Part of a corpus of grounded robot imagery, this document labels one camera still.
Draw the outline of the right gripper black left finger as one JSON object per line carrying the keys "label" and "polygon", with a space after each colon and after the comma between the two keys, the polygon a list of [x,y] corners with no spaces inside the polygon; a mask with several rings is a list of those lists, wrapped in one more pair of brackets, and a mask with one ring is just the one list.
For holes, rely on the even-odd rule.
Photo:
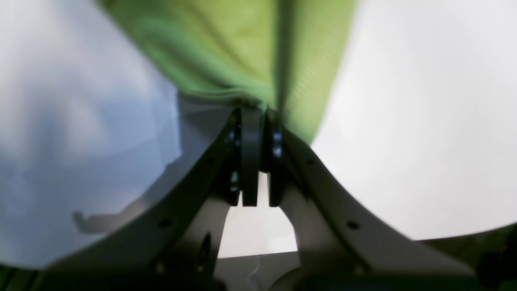
{"label": "right gripper black left finger", "polygon": [[242,113],[192,114],[217,134],[196,160],[184,155],[119,213],[73,214],[85,234],[107,234],[46,269],[42,291],[223,291],[213,278],[225,219],[238,203]]}

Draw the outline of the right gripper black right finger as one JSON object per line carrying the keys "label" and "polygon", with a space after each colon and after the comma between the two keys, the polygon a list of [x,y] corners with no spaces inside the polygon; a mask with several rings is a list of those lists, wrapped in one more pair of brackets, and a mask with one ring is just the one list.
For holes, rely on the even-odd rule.
{"label": "right gripper black right finger", "polygon": [[295,291],[480,291],[476,273],[367,210],[312,149],[265,114],[270,206],[295,230]]}

